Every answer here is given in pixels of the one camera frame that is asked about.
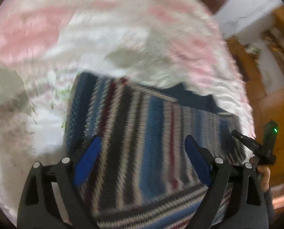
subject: knitted fabric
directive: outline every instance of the knitted fabric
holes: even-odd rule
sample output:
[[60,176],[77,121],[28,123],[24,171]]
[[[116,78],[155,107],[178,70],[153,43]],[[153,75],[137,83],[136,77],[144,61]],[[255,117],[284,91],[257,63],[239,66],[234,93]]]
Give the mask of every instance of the knitted fabric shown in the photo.
[[[77,186],[86,211],[101,228],[184,228],[207,186],[199,181],[184,149],[191,134],[214,157],[240,164],[243,146],[230,132],[236,116],[180,106],[174,97],[123,78],[82,73],[67,122],[71,157],[101,137],[101,152]],[[228,186],[213,224],[231,194]]]

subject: hand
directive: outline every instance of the hand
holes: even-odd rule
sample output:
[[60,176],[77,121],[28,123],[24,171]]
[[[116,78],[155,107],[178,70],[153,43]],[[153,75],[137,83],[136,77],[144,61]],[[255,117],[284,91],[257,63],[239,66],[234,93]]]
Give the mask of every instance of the hand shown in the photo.
[[263,174],[263,177],[260,181],[260,186],[263,192],[267,192],[269,189],[269,180],[270,180],[270,169],[268,165],[260,165],[257,167],[258,172]]

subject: bed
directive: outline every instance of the bed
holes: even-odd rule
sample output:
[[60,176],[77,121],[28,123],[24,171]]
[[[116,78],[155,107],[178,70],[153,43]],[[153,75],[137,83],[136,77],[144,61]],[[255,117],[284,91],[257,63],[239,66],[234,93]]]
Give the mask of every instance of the bed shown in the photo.
[[14,225],[32,164],[65,156],[68,99],[82,71],[158,88],[184,82],[187,90],[213,95],[239,117],[243,134],[255,136],[245,83],[212,18],[217,6],[210,10],[200,0],[0,4],[0,208]]

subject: floral bedspread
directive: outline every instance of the floral bedspread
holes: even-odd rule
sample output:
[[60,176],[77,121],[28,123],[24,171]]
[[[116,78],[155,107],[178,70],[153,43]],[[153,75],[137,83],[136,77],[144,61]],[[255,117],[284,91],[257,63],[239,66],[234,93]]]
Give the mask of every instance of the floral bedspread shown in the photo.
[[16,224],[36,160],[65,156],[68,98],[89,70],[156,87],[185,82],[254,136],[244,83],[198,0],[5,0],[0,7],[0,206]]

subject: silver screw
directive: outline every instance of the silver screw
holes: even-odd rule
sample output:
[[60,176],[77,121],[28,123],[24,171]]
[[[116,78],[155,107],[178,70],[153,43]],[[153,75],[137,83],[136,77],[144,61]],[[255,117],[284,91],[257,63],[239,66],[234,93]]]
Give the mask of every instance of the silver screw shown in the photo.
[[216,157],[216,158],[215,158],[215,162],[216,162],[217,164],[222,164],[222,163],[223,163],[223,159],[222,159],[221,157]]
[[67,164],[67,163],[69,163],[70,162],[70,158],[68,158],[68,157],[64,157],[63,159],[62,159],[62,163],[63,164]]
[[38,168],[39,166],[40,166],[40,163],[39,163],[39,162],[35,162],[35,163],[33,164],[33,168],[34,168],[34,169]]
[[250,163],[245,163],[245,167],[246,167],[247,169],[252,169],[252,164],[250,164]]

